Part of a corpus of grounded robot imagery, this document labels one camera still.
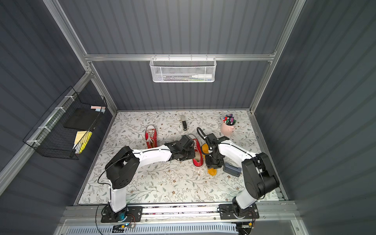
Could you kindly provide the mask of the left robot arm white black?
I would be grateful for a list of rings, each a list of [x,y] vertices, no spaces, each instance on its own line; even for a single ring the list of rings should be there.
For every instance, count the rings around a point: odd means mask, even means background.
[[[126,187],[139,168],[153,163],[187,161],[193,158],[194,140],[187,135],[183,135],[178,141],[150,149],[132,150],[128,146],[123,147],[105,167],[110,185],[110,208],[113,212],[126,208]]]

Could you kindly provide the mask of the red canvas sneaker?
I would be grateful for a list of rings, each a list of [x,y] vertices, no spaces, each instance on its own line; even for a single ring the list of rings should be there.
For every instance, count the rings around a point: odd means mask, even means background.
[[[189,136],[194,141],[194,158],[193,158],[193,165],[195,167],[202,167],[204,164],[203,155],[201,151],[201,145],[199,143],[198,138],[194,134],[189,134]]]
[[[157,143],[157,128],[154,125],[149,125],[145,130],[145,139],[148,149],[158,146]]]

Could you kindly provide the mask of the pink sticky notes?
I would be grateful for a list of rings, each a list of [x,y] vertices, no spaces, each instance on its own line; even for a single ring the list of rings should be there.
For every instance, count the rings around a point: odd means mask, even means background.
[[[102,113],[106,111],[105,106],[91,106],[91,109],[95,110],[96,112],[102,112]]]

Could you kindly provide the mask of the aluminium mounting rail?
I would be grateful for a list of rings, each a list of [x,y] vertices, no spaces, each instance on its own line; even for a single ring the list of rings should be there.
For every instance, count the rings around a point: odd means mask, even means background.
[[[217,222],[220,214],[219,204],[231,203],[176,203],[176,204],[131,204],[143,207],[139,224],[152,223],[190,223]],[[256,203],[259,219],[257,221],[296,220],[300,213],[294,201],[260,201]],[[221,220],[224,222],[250,221],[248,219]]]

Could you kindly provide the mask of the yellow notepad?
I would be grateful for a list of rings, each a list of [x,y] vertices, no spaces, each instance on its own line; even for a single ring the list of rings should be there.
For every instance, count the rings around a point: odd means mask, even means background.
[[[73,152],[75,154],[81,154],[84,151],[92,134],[91,131],[77,131],[73,144]]]

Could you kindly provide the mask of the pink pen cup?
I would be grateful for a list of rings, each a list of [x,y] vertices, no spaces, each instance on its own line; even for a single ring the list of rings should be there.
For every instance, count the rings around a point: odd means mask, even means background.
[[[231,135],[233,134],[235,130],[235,125],[233,126],[228,126],[228,125],[225,125],[223,122],[221,124],[221,127],[220,127],[220,132],[226,136],[226,137],[231,137]]]

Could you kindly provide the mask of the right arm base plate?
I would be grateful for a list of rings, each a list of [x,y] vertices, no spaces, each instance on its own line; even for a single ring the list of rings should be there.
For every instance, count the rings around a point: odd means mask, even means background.
[[[221,220],[229,219],[259,219],[259,212],[256,204],[242,209],[235,204],[219,204],[217,212],[220,214]]]

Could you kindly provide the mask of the grey rectangular box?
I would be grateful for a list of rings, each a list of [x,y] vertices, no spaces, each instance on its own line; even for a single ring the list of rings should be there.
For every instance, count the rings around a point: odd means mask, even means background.
[[[234,166],[230,163],[225,163],[223,167],[223,171],[228,173],[234,177],[240,177],[242,169],[238,166]]]

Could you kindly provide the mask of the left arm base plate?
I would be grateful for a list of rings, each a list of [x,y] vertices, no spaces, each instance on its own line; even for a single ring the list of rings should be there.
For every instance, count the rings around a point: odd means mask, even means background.
[[[143,207],[126,206],[124,209],[114,212],[110,205],[106,205],[101,211],[101,223],[130,223],[140,222],[143,213]]]

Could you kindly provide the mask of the yellow fleece insole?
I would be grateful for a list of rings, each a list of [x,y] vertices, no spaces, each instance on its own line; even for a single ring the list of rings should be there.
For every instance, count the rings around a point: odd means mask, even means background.
[[[212,158],[209,155],[209,147],[208,147],[207,144],[203,144],[201,146],[201,152],[205,157],[205,163],[206,163],[206,166],[207,166],[207,169],[208,169],[208,174],[211,175],[211,176],[216,176],[217,170],[215,168],[213,168],[213,166],[212,166]]]

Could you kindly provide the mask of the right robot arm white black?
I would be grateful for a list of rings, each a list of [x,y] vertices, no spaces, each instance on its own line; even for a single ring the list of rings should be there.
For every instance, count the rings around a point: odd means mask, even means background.
[[[226,136],[217,138],[214,134],[208,134],[202,139],[209,149],[206,154],[209,168],[224,167],[225,157],[241,168],[245,189],[232,200],[232,211],[236,217],[245,217],[253,204],[280,186],[277,173],[266,153],[247,151]]]

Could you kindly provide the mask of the black notebook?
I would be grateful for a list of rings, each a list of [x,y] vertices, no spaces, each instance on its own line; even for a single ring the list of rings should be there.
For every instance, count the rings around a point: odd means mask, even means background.
[[[102,112],[96,112],[93,109],[77,108],[73,114],[63,122],[63,127],[78,131],[92,131],[96,128],[102,116]]]

